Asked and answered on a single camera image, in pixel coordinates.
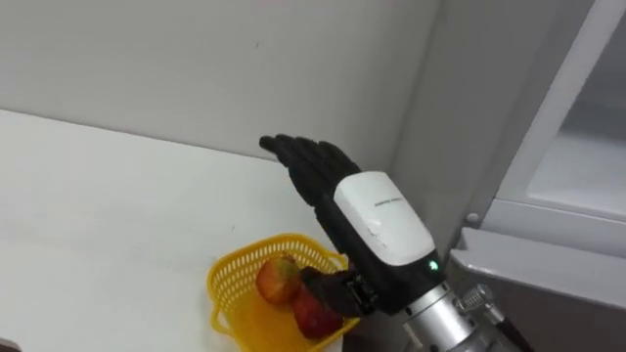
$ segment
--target robotic hand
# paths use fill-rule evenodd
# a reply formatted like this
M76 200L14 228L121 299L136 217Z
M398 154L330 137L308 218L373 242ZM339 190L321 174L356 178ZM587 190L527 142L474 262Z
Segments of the robotic hand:
M345 317L381 310L403 315L404 328L430 351L485 351L493 340L474 338L477 323L460 307L432 236L383 172L363 172L338 147L286 135L264 136L295 188L351 269L302 270L311 292Z

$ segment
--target white table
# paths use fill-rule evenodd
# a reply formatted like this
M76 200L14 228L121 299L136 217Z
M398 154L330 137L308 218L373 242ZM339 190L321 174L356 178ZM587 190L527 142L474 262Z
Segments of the white table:
M237 350L211 264L281 232L331 247L275 162L1 110L0 162L0 337L24 352Z

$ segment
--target yellow basket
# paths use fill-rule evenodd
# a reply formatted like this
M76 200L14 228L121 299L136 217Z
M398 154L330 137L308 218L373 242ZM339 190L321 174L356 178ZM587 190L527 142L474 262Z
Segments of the yellow basket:
M354 328L358 319L346 319L343 328L321 340L306 339L298 330L290 307L266 303L256 291L256 273L269 258L288 253L298 266L332 273L347 268L347 260L298 234L281 234L253 243L217 261L208 272L206 288L213 300L211 325L233 337L243 351L320 351ZM226 324L220 322L220 316Z

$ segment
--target red apple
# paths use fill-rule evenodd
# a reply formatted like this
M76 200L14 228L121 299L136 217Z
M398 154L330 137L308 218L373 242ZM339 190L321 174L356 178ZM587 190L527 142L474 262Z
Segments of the red apple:
M271 304L290 303L300 285L300 269L288 255L267 260L256 274L256 288Z
M302 287L291 305L297 327L306 338L322 338L341 329L343 318Z

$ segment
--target green indicator light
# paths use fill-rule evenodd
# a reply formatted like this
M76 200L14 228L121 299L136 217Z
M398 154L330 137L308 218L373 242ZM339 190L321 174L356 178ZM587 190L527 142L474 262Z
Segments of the green indicator light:
M434 260L430 260L430 261L428 262L428 267L429 267L429 268L430 268L430 270L432 270L432 271L439 270L439 264L437 264L437 262L436 262L436 261L434 261Z

